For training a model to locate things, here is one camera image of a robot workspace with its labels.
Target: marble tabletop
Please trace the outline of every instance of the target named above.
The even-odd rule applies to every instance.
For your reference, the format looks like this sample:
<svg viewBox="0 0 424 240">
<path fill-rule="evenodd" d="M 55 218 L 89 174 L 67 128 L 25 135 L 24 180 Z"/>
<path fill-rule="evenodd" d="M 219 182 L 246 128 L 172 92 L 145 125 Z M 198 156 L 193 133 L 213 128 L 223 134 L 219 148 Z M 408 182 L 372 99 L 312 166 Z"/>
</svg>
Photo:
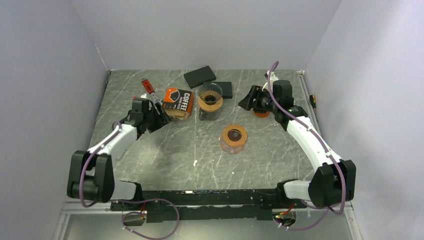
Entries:
<svg viewBox="0 0 424 240">
<path fill-rule="evenodd" d="M 189 70 L 114 70 L 111 72 L 96 119 L 90 146 L 105 138 L 111 124 L 127 115 L 133 96 L 145 93 L 141 79 L 148 78 L 159 98 L 168 87 L 190 90 L 183 74 Z M 287 179 L 310 180 L 313 168 L 299 144 L 274 120 L 256 117 L 237 103 L 252 85 L 265 83 L 266 70 L 215 70 L 216 81 L 232 82 L 232 99 L 224 99 L 215 121 L 200 121 L 197 92 L 191 116 L 146 132 L 114 163 L 114 177 L 138 182 L 144 190 L 215 190 L 275 188 Z M 293 86 L 294 104 L 307 110 L 296 72 L 277 70 L 279 79 Z M 228 154 L 218 139 L 231 124 L 248 134 L 242 152 Z"/>
</svg>

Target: yellow and black screwdriver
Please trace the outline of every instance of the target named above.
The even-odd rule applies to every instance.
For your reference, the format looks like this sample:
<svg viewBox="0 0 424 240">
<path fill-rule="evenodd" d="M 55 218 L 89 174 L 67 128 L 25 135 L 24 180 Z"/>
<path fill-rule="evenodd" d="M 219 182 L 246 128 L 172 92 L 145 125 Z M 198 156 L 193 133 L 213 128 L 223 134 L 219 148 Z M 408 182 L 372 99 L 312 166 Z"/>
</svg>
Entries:
<svg viewBox="0 0 424 240">
<path fill-rule="evenodd" d="M 317 117 L 317 101 L 315 100 L 315 95 L 309 95 L 309 102 L 313 108 L 313 112 L 315 113 L 315 117 Z"/>
</svg>

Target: wooden ring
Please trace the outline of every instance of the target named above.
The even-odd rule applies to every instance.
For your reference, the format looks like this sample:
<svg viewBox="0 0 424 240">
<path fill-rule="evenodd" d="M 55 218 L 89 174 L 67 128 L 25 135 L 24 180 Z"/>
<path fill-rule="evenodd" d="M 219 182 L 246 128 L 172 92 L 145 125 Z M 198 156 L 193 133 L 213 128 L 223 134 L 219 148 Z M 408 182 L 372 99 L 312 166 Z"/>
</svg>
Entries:
<svg viewBox="0 0 424 240">
<path fill-rule="evenodd" d="M 199 104 L 199 107 L 205 111 L 205 112 L 216 112 L 218 109 L 220 109 L 223 106 L 223 98 L 219 99 L 215 104 L 208 105 L 206 102 L 204 102 L 200 97 L 197 99 L 197 102 Z"/>
<path fill-rule="evenodd" d="M 233 141 L 228 137 L 228 132 L 231 130 L 237 130 L 241 134 L 241 138 L 237 141 Z M 237 124 L 229 125 L 226 128 L 224 128 L 224 131 L 222 131 L 222 139 L 224 142 L 230 146 L 230 147 L 240 147 L 246 143 L 248 140 L 248 132 L 246 130 Z"/>
</svg>

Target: orange and black box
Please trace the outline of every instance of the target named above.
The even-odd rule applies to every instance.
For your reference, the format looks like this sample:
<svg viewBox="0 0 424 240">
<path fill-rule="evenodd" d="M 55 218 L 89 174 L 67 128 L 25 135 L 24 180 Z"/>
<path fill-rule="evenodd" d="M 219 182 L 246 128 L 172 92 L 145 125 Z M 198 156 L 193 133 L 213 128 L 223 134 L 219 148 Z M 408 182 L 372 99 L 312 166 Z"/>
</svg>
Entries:
<svg viewBox="0 0 424 240">
<path fill-rule="evenodd" d="M 192 113 L 193 92 L 168 87 L 162 107 L 170 117 L 185 119 Z"/>
</svg>

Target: white wall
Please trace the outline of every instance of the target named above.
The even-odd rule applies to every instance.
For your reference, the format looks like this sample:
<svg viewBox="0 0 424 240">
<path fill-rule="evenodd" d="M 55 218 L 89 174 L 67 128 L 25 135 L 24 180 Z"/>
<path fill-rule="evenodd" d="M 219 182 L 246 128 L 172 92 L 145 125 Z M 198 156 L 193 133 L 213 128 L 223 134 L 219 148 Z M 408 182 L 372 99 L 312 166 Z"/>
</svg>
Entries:
<svg viewBox="0 0 424 240">
<path fill-rule="evenodd" d="M 306 68 L 366 240 L 424 239 L 424 5 L 343 0 Z"/>
<path fill-rule="evenodd" d="M 107 71 L 69 0 L 2 0 L 0 33 L 0 239 L 51 239 Z"/>
<path fill-rule="evenodd" d="M 108 69 L 305 69 L 341 0 L 72 0 Z"/>
</svg>

